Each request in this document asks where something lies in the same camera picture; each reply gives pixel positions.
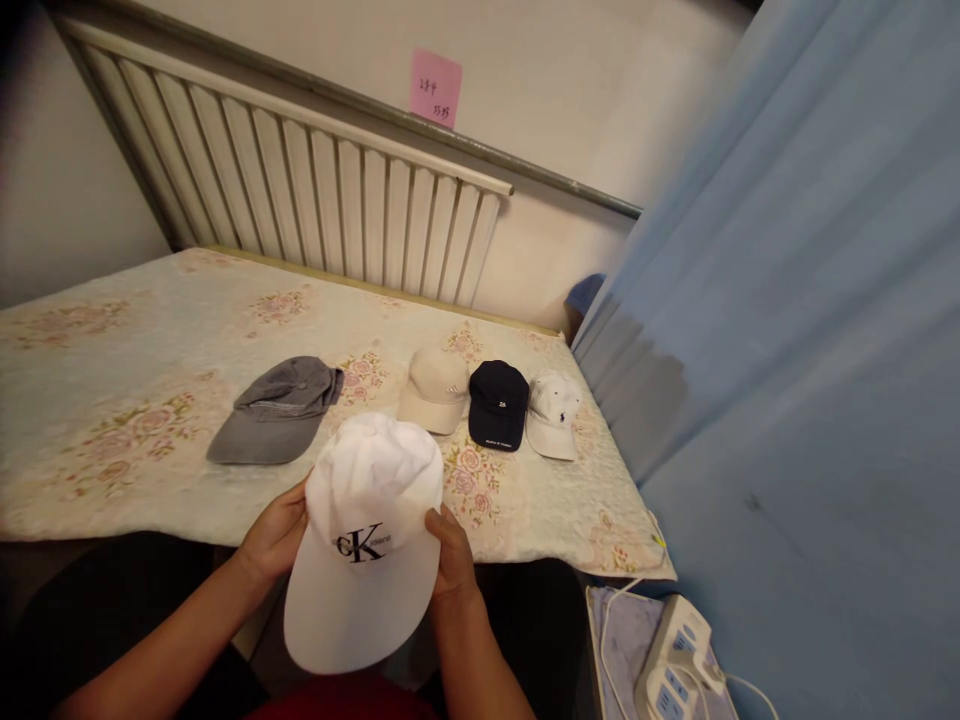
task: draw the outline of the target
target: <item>hand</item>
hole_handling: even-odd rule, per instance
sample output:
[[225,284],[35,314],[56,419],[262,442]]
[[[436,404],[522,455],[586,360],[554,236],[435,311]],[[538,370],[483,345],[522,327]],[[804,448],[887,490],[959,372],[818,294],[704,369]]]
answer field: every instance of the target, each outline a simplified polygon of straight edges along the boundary
[[463,601],[479,594],[477,576],[473,571],[473,552],[467,533],[446,505],[438,513],[427,510],[424,524],[431,535],[440,541],[440,571],[433,586],[431,604]]
[[234,557],[257,582],[272,583],[293,567],[300,540],[307,529],[307,478],[260,513]]

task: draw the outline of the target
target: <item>ck logo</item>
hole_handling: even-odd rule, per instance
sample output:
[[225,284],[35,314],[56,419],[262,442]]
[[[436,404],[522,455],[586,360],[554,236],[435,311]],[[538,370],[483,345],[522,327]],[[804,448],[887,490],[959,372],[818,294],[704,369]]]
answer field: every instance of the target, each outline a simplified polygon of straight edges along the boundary
[[[383,557],[380,553],[374,550],[371,545],[379,545],[380,543],[387,542],[390,540],[388,535],[385,538],[377,538],[376,540],[371,540],[373,533],[376,532],[377,528],[383,525],[383,523],[377,523],[376,525],[371,525],[367,530],[367,536],[360,539],[360,533],[364,532],[363,530],[354,530],[349,533],[350,537],[343,537],[342,535],[336,539],[337,550],[340,551],[340,554],[344,557],[350,557],[353,555],[353,559],[350,561],[354,562],[365,562],[366,560],[379,560]],[[361,557],[360,553],[365,552],[369,557]]]

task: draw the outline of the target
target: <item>baseball cap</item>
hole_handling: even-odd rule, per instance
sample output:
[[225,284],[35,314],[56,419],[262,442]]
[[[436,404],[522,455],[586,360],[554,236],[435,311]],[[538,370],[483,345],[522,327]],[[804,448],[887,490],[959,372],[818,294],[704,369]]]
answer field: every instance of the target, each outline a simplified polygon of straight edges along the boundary
[[440,348],[417,350],[410,360],[407,384],[400,392],[397,419],[449,435],[463,416],[469,383],[470,371],[459,355]]
[[527,440],[545,457],[577,459],[573,421],[583,396],[576,381],[564,372],[545,370],[530,383]]
[[343,371],[327,367],[320,358],[284,360],[237,398],[207,449],[207,460],[245,465],[296,460],[310,447],[342,388]]
[[470,376],[470,437],[477,445],[515,452],[523,440],[530,387],[503,360],[486,360]]
[[364,413],[327,441],[307,479],[310,521],[283,618],[300,667],[359,670],[413,634],[440,562],[424,516],[442,495],[440,448],[418,425]]

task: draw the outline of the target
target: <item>wire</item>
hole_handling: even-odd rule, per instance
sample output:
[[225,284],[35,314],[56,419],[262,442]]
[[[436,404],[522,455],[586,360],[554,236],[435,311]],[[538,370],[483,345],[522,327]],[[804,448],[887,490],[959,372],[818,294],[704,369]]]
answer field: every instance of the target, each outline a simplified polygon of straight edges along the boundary
[[[647,510],[647,514],[650,516],[650,519],[653,521],[654,526],[657,528],[657,535],[659,537],[657,544],[659,544],[663,548],[663,554],[660,557],[660,562],[657,563],[654,567],[650,568],[650,570],[656,570],[667,561],[669,556],[667,555],[667,545],[663,540],[663,532],[660,530],[660,523],[657,522],[657,517],[649,510]],[[614,592],[613,597],[611,597],[610,600],[607,602],[607,611],[603,616],[603,630],[600,631],[600,666],[603,668],[603,672],[607,676],[607,682],[610,684],[610,689],[613,690],[613,697],[617,701],[617,707],[620,709],[620,715],[624,718],[624,720],[629,720],[630,716],[627,715],[627,711],[623,707],[623,701],[620,699],[620,693],[617,691],[617,685],[616,683],[613,682],[613,678],[610,675],[610,670],[607,668],[607,656],[606,656],[606,653],[604,652],[604,649],[606,648],[606,643],[607,643],[607,624],[610,620],[610,609],[613,607],[614,600],[616,600],[620,596],[632,590],[634,587],[636,587],[637,583],[639,583],[643,579],[644,578],[635,578],[634,580],[631,580],[622,588]],[[694,685],[697,688],[697,692],[700,695],[700,699],[703,701],[703,712],[705,715],[705,720],[710,720],[710,708],[707,706],[706,691],[703,688],[703,686],[697,681],[697,678],[694,677],[694,675],[689,670],[687,670],[685,667],[682,667],[680,665],[676,665],[674,663],[668,663],[667,667],[677,672],[681,672],[684,675],[686,675],[688,678],[693,680]],[[770,708],[770,714],[773,716],[773,720],[780,720],[780,716],[777,714],[777,710],[773,706],[773,703],[770,702],[770,698],[768,698],[760,688],[758,688],[753,683],[744,680],[741,677],[737,677],[736,675],[730,675],[729,673],[724,673],[724,676],[729,680],[734,680],[740,683],[741,685],[745,685],[746,687],[753,690],[753,692],[755,692],[757,695],[759,695],[763,699],[763,701],[767,704],[767,707]],[[656,713],[656,710],[654,709],[654,706],[653,706],[653,702],[651,701],[649,695],[647,695],[647,707],[649,707],[650,710],[654,711],[654,714]]]
[[763,690],[761,690],[760,688],[758,688],[758,687],[757,687],[756,685],[754,685],[752,682],[748,682],[748,681],[744,680],[744,679],[741,678],[741,677],[737,677],[736,675],[731,675],[730,673],[724,673],[724,674],[726,675],[727,680],[735,680],[736,682],[740,683],[741,685],[746,685],[748,688],[750,688],[751,690],[753,690],[757,695],[759,695],[761,698],[763,698],[763,701],[767,704],[767,707],[770,708],[770,714],[773,716],[773,720],[780,720],[780,716],[777,715],[777,709],[773,706],[773,703],[770,702],[770,698],[768,698],[768,697],[764,694]]
[[617,692],[617,684],[613,682],[613,678],[610,677],[610,671],[607,669],[607,656],[603,650],[607,643],[607,625],[610,623],[610,608],[613,607],[613,601],[623,595],[625,592],[633,589],[633,587],[641,580],[643,580],[643,578],[637,578],[636,580],[627,583],[613,594],[613,597],[607,602],[607,612],[603,616],[603,630],[600,631],[600,666],[603,668],[603,672],[607,676],[607,682],[610,683],[610,689],[613,690],[613,697],[617,701],[617,706],[620,708],[620,715],[623,716],[623,720],[630,720],[630,716],[627,715],[627,711],[623,708],[623,701],[620,699],[620,693]]
[[[657,522],[657,516],[654,515],[650,510],[647,510],[647,515],[650,516],[650,519],[653,521],[654,527],[657,529],[657,537],[656,537],[657,544],[661,548],[663,548],[663,552],[660,555],[660,562],[658,562],[656,565],[650,568],[650,570],[657,570],[669,558],[669,555],[667,554],[667,543],[663,539],[663,532],[660,530],[660,523]],[[603,616],[603,630],[600,631],[600,665],[603,668],[604,674],[607,676],[607,682],[610,683],[610,689],[613,690],[613,697],[617,701],[617,706],[620,708],[620,714],[623,716],[624,720],[630,720],[630,716],[627,715],[627,711],[623,707],[623,701],[620,699],[620,693],[617,692],[617,685],[615,682],[613,682],[613,678],[610,676],[610,671],[607,669],[607,656],[604,653],[604,648],[606,647],[606,643],[607,643],[607,623],[610,619],[610,608],[613,607],[613,601],[616,600],[621,595],[623,595],[624,593],[632,590],[637,585],[637,583],[639,583],[643,579],[644,578],[639,577],[634,580],[631,580],[629,583],[624,585],[622,588],[620,588],[613,594],[613,597],[610,598],[610,600],[607,602],[607,612]],[[708,712],[707,720],[710,720],[709,711],[707,712]]]
[[[703,701],[703,714],[706,720],[710,720],[710,708],[707,707],[707,692],[703,688],[703,686],[700,684],[700,681],[697,680],[696,677],[694,677],[693,673],[691,673],[689,670],[687,670],[685,667],[681,665],[674,665],[673,663],[667,663],[667,667],[674,671],[682,672],[688,678],[693,680],[693,685],[694,687],[697,688],[697,696]],[[653,703],[650,701],[649,694],[647,695],[647,707],[653,710]]]

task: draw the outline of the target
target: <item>dark pants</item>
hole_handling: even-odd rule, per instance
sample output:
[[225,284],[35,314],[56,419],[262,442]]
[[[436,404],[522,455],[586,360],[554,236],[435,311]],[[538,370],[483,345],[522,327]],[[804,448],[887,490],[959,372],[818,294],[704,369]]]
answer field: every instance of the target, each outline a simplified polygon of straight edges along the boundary
[[[48,715],[169,617],[212,564],[209,545],[141,532],[114,538],[64,568],[31,599],[17,629],[18,715]],[[541,560],[487,566],[485,575],[492,575],[484,597],[494,635],[537,717],[572,717],[586,637],[573,571]],[[421,695],[445,716],[439,673]],[[179,717],[243,717],[268,697],[228,645]]]

